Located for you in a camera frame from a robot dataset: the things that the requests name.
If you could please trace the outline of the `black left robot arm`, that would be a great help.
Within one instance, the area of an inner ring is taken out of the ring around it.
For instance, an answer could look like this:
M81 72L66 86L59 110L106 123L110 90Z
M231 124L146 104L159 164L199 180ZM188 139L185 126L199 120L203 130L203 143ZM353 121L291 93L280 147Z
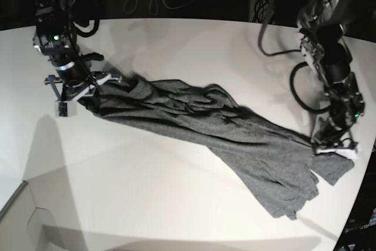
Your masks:
M296 65L289 84L296 102L317 117L311 143L316 155L336 153L347 159L358 157L358 142L351 128L364 114L365 102L351 70L352 54L343 37L367 0L308 0L297 15L298 52L304 62ZM294 79L298 70L310 67L323 86L325 108L313 109L298 96Z

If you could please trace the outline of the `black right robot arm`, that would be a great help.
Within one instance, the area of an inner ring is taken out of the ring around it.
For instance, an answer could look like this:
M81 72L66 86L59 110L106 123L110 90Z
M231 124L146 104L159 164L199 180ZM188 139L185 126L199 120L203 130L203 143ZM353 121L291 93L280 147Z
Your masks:
M77 38L89 38L99 29L100 3L94 3L93 28L85 32L89 20L79 16L74 9L76 0L35 0L36 24L33 47L49 63L56 74L45 78L58 102L78 101L92 95L108 81L121 81L118 74L93 71L91 63L101 62L103 55L92 52L82 54Z

